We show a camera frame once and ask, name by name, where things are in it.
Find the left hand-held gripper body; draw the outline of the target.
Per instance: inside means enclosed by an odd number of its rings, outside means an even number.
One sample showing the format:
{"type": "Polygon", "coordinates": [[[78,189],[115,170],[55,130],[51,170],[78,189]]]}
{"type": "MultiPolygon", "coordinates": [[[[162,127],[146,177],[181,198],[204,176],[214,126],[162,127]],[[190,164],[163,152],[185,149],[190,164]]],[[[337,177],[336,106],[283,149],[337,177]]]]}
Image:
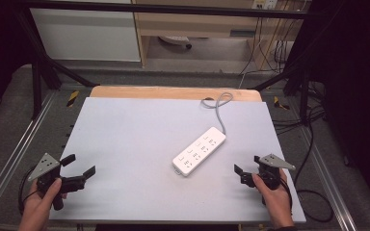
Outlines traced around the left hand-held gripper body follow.
{"type": "Polygon", "coordinates": [[[64,208],[62,198],[63,194],[83,190],[87,182],[87,180],[84,179],[83,174],[72,177],[62,177],[60,175],[62,167],[60,161],[54,159],[50,154],[45,153],[28,178],[29,181],[37,180],[38,191],[43,194],[46,194],[49,187],[56,179],[60,178],[62,180],[60,191],[52,202],[55,211],[59,211],[64,208]]]}

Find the white power strip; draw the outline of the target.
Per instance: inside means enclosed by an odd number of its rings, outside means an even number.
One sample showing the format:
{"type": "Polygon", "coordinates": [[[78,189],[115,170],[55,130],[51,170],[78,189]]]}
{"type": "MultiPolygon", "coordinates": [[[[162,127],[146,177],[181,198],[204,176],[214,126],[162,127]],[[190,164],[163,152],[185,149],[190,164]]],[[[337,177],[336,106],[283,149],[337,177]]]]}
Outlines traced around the white power strip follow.
{"type": "Polygon", "coordinates": [[[175,172],[188,176],[213,154],[225,142],[225,139],[226,135],[219,129],[209,128],[172,159],[175,172]]]}

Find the yellow black floor tape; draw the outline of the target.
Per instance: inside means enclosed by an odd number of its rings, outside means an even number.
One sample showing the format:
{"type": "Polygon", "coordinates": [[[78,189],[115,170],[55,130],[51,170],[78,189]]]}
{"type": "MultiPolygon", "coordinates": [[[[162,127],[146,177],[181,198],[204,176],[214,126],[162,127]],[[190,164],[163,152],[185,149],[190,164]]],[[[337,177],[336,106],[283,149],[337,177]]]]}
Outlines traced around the yellow black floor tape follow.
{"type": "Polygon", "coordinates": [[[69,97],[69,99],[68,99],[68,101],[67,101],[67,103],[66,103],[66,106],[67,106],[68,108],[70,108],[70,107],[72,107],[72,106],[73,106],[73,104],[74,104],[74,102],[75,102],[75,100],[76,100],[76,98],[77,98],[78,94],[79,94],[79,90],[75,90],[75,91],[70,95],[70,97],[69,97]]]}
{"type": "Polygon", "coordinates": [[[276,108],[282,108],[283,110],[290,110],[290,107],[288,105],[281,104],[278,97],[276,96],[274,96],[274,106],[276,108]]]}

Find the light grey table mat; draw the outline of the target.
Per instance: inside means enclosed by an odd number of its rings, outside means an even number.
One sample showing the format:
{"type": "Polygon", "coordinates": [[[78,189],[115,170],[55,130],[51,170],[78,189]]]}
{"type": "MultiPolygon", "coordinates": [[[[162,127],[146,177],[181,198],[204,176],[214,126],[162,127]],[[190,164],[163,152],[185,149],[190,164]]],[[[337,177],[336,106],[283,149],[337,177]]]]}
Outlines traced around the light grey table mat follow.
{"type": "Polygon", "coordinates": [[[260,194],[233,168],[253,172],[255,156],[282,154],[263,102],[213,110],[197,100],[95,97],[85,100],[64,152],[76,156],[64,176],[96,173],[53,219],[143,223],[265,221],[260,194]],[[173,158],[211,127],[226,129],[225,142],[190,175],[177,174],[173,158]]]}

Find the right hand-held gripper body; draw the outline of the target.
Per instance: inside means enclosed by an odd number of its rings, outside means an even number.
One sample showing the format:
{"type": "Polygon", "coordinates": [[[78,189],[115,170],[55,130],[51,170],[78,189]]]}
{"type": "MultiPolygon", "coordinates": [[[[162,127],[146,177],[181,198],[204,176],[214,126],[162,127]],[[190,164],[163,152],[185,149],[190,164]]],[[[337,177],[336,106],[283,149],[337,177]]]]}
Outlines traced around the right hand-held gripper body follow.
{"type": "Polygon", "coordinates": [[[258,176],[272,191],[276,190],[280,185],[286,185],[286,183],[281,179],[279,173],[279,170],[281,168],[286,168],[290,170],[296,169],[295,166],[287,163],[274,154],[260,157],[260,163],[258,164],[258,176]]]}

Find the person's right hand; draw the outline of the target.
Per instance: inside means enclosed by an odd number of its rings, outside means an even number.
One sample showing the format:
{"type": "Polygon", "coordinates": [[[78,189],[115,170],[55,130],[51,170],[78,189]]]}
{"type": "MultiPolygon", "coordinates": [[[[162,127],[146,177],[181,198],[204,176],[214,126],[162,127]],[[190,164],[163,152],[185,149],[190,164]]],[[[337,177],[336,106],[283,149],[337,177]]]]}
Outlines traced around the person's right hand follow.
{"type": "Polygon", "coordinates": [[[279,186],[272,191],[257,174],[253,174],[251,177],[256,188],[264,198],[273,228],[280,230],[282,228],[294,227],[295,224],[290,208],[290,196],[287,190],[283,186],[279,186]]]}

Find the person's left hand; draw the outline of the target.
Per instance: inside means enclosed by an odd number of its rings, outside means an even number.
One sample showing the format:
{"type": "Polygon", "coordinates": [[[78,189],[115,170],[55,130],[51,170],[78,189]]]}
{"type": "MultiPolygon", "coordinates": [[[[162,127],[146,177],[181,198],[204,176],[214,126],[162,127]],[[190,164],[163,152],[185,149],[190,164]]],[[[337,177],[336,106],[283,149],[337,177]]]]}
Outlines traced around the person's left hand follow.
{"type": "Polygon", "coordinates": [[[52,202],[60,191],[62,180],[56,179],[44,196],[38,191],[37,181],[30,188],[30,196],[24,202],[24,211],[18,231],[46,231],[52,202]]]}

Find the aluminium floor rail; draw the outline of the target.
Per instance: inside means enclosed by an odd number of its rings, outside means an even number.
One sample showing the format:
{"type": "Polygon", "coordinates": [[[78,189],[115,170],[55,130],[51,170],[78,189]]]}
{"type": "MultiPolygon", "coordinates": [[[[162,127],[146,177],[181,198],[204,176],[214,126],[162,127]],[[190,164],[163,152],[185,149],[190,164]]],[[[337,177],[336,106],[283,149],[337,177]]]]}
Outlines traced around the aluminium floor rail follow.
{"type": "Polygon", "coordinates": [[[36,118],[25,96],[3,98],[0,104],[0,199],[57,96],[57,90],[45,93],[36,118]]]}
{"type": "Polygon", "coordinates": [[[342,231],[357,231],[357,226],[344,202],[344,199],[330,174],[330,171],[322,158],[322,155],[315,143],[314,135],[309,126],[301,128],[306,143],[309,146],[309,156],[314,164],[320,178],[324,191],[329,199],[335,217],[342,231]]]}

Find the white cabinet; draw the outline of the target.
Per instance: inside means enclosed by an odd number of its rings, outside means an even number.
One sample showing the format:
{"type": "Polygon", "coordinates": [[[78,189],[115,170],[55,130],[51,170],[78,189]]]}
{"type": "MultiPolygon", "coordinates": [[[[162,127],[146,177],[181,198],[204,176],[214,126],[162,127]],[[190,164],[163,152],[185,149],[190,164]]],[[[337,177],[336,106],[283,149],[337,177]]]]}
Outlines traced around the white cabinet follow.
{"type": "Polygon", "coordinates": [[[140,58],[133,13],[31,9],[47,54],[55,60],[140,58]]]}

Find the white chair base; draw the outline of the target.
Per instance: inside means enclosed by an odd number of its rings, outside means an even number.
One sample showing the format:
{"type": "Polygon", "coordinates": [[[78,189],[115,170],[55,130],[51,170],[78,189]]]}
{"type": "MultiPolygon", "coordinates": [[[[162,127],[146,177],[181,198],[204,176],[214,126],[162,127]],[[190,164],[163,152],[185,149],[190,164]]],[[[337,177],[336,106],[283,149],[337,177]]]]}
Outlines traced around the white chair base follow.
{"type": "Polygon", "coordinates": [[[160,39],[170,44],[183,45],[187,49],[192,48],[192,44],[187,37],[160,37],[160,39]]]}

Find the white wall socket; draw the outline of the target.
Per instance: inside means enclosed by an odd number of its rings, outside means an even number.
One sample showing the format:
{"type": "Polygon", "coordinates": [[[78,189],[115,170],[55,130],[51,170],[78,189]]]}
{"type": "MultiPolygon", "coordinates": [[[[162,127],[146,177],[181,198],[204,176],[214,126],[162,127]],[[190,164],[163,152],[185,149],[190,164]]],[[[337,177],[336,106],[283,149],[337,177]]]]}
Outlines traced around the white wall socket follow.
{"type": "Polygon", "coordinates": [[[252,8],[258,10],[273,10],[278,0],[253,0],[252,8]]]}

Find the black metal frame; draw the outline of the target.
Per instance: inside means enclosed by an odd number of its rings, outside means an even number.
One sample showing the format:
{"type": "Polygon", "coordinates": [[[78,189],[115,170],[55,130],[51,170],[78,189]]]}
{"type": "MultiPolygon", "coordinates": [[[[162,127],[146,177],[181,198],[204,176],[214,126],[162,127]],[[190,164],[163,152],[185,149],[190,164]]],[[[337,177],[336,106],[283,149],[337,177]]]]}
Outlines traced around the black metal frame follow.
{"type": "Polygon", "coordinates": [[[319,19],[319,13],[288,12],[276,10],[248,10],[235,8],[218,7],[197,7],[197,6],[174,6],[174,5],[149,5],[149,4],[123,4],[123,3],[101,3],[101,2],[77,2],[77,1],[52,1],[52,0],[16,0],[14,2],[14,15],[21,25],[24,34],[29,40],[32,48],[32,73],[34,89],[34,113],[36,118],[41,110],[41,88],[40,78],[53,90],[57,90],[62,82],[56,69],[63,72],[69,78],[77,81],[86,87],[96,87],[90,82],[62,64],[54,61],[47,55],[41,42],[38,30],[34,30],[35,23],[28,20],[25,13],[33,9],[50,10],[72,10],[72,11],[94,11],[94,12],[122,12],[122,13],[163,13],[163,14],[195,14],[215,16],[236,16],[236,17],[260,17],[260,18],[284,18],[284,19],[319,19]]]}

